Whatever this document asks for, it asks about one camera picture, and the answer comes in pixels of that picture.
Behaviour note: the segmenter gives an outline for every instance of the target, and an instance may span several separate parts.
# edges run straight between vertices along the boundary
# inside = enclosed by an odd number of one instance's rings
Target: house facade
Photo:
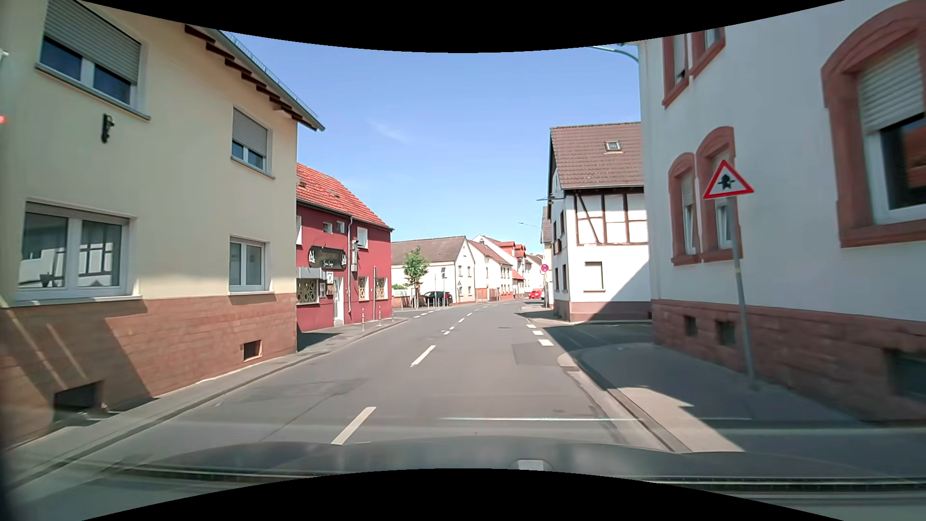
[[[392,228],[330,175],[296,165],[296,323],[305,333],[392,316]]]
[[[296,127],[225,32],[0,5],[5,442],[295,350]]]
[[[554,309],[571,322],[650,316],[640,123],[554,127],[547,189]]]
[[[422,296],[431,291],[447,291],[454,296],[454,302],[476,299],[476,266],[463,235],[393,242],[392,274],[397,284],[407,284],[406,255],[417,247],[421,247],[421,255],[430,264],[427,274],[421,277]]]
[[[640,43],[657,341],[882,420],[926,404],[926,3],[845,0]],[[726,159],[755,189],[704,200]]]

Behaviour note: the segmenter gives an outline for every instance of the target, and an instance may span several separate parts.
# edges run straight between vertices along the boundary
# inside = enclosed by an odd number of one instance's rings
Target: road sign
[[[719,197],[741,196],[743,194],[752,194],[755,191],[743,179],[743,176],[724,159],[720,162],[720,166],[717,167],[717,171],[714,172],[714,176],[710,178],[704,198],[716,199]]]

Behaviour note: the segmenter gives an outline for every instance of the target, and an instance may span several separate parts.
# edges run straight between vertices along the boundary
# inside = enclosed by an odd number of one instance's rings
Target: car
[[[444,294],[444,302],[441,302],[441,294]],[[454,301],[454,296],[449,291],[429,291],[422,295],[424,300],[432,306],[449,306]]]

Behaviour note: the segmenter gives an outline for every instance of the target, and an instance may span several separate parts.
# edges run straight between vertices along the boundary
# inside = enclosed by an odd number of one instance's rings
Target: white door
[[[334,320],[344,320],[344,278],[334,277]]]

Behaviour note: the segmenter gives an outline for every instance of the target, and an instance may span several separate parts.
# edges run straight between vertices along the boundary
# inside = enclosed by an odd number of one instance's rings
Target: blue sky
[[[578,48],[373,51],[236,34],[319,115],[298,161],[344,183],[393,241],[483,234],[543,251],[549,129],[640,120],[636,63]]]

